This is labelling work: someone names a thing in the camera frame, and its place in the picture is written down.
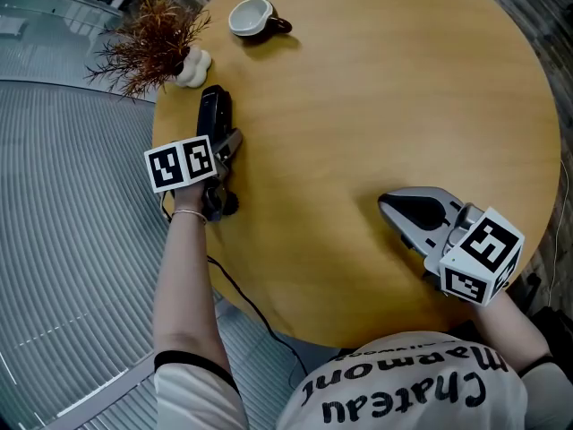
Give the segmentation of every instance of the person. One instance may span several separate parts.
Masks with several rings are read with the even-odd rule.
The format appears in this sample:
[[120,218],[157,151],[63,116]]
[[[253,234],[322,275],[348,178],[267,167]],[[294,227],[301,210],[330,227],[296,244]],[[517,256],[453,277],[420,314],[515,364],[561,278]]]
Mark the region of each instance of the person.
[[[158,428],[248,428],[211,295],[202,185],[175,193],[155,297]],[[485,344],[414,331],[311,372],[277,422],[292,429],[573,428],[573,385],[501,291],[474,307]]]

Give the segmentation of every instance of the black cable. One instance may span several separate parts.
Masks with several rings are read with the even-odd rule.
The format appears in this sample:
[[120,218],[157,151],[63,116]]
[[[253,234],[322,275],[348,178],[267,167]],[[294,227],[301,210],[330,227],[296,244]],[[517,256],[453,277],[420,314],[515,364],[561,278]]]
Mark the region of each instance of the black cable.
[[[167,219],[167,221],[169,223],[171,223],[171,215],[169,215],[169,213],[167,212],[167,210],[165,209],[163,202],[165,200],[165,195],[167,194],[167,192],[162,193],[161,198],[160,198],[160,205],[161,205],[161,210],[163,212],[163,216]],[[207,255],[207,262],[210,262],[211,264],[215,264],[215,266],[217,266],[221,272],[223,272],[223,275],[227,278],[227,280],[231,283],[231,285],[235,288],[236,292],[241,295],[241,297],[247,302],[249,303],[249,305],[252,307],[252,309],[254,310],[254,312],[257,313],[257,315],[261,318],[262,322],[264,323],[265,327],[267,328],[267,331],[269,332],[269,335],[272,339],[274,339],[276,342],[282,344],[283,346],[286,346],[288,348],[288,350],[290,350],[292,352],[292,354],[295,356],[295,358],[298,360],[298,362],[301,364],[301,367],[303,368],[304,371],[304,375],[307,376],[308,375],[308,371],[306,370],[306,366],[304,366],[303,360],[300,358],[300,356],[298,355],[298,353],[296,352],[295,348],[291,347],[289,344],[287,344],[286,342],[284,342],[281,338],[279,338],[274,331],[272,330],[272,328],[270,328],[269,322],[267,321],[266,317],[262,314],[262,312],[259,310],[259,308],[256,306],[256,304],[254,304],[253,301],[251,301],[247,295],[245,293],[243,293],[243,291],[241,290],[241,288],[237,285],[237,283],[233,280],[233,278],[229,275],[229,273],[227,271],[225,271],[225,268],[221,265],[221,263],[219,263],[215,258],[208,256]]]
[[296,352],[295,348],[291,347],[290,345],[288,345],[286,342],[284,342],[281,338],[279,338],[274,331],[270,328],[269,322],[267,322],[267,319],[265,318],[265,316],[262,314],[262,312],[259,310],[259,308],[256,306],[256,304],[254,304],[253,301],[251,301],[248,296],[243,293],[243,291],[241,290],[241,288],[236,284],[236,282],[233,280],[233,278],[228,274],[227,271],[225,271],[225,268],[223,268],[223,266],[221,266],[221,264],[215,260],[214,258],[211,258],[210,256],[207,255],[207,262],[210,262],[211,264],[215,264],[215,266],[217,266],[221,272],[223,272],[223,275],[225,277],[227,277],[227,280],[229,282],[231,282],[231,285],[233,287],[235,287],[235,290],[237,291],[237,293],[239,295],[241,295],[241,297],[243,297],[243,299],[249,303],[249,305],[251,305],[252,309],[254,310],[254,312],[257,313],[257,315],[261,318],[262,322],[265,324],[265,326],[267,327],[267,331],[269,332],[269,335],[272,339],[274,339],[276,342],[286,346],[292,353],[293,355],[296,357],[296,359],[298,360],[298,363],[301,364],[301,367],[303,368],[304,371],[304,375],[307,376],[308,372],[306,371],[306,367],[304,366],[303,360],[300,358],[300,356],[298,355],[298,353]]

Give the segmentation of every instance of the white coffee cup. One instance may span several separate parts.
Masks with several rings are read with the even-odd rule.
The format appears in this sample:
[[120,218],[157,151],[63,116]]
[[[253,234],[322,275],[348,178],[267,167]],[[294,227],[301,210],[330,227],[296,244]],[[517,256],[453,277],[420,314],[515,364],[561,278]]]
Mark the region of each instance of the white coffee cup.
[[229,14],[229,29],[238,37],[288,33],[290,22],[277,16],[269,0],[244,0]]

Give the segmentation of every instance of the bracelet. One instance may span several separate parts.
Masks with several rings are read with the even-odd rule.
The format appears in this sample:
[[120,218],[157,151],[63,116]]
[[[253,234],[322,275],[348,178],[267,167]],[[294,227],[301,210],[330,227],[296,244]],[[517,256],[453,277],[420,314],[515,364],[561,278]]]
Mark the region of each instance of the bracelet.
[[188,209],[177,209],[173,212],[173,216],[175,216],[176,213],[191,213],[196,217],[199,217],[203,221],[203,225],[207,224],[207,219],[205,218],[205,216],[199,213],[198,211],[190,211]]

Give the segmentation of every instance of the table top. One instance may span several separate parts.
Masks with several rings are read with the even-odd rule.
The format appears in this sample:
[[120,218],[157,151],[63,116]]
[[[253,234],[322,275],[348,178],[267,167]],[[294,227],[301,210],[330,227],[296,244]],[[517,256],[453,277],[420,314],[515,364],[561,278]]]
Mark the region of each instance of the table top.
[[[356,347],[465,320],[376,201],[433,185],[492,206],[526,236],[523,269],[560,173],[552,94],[525,37],[492,0],[270,0],[292,33],[245,46],[227,26],[241,1],[212,0],[201,34],[204,87],[230,91],[244,134],[229,181],[241,206],[208,226],[209,253],[302,340]],[[195,134],[201,89],[159,92],[153,146]]]

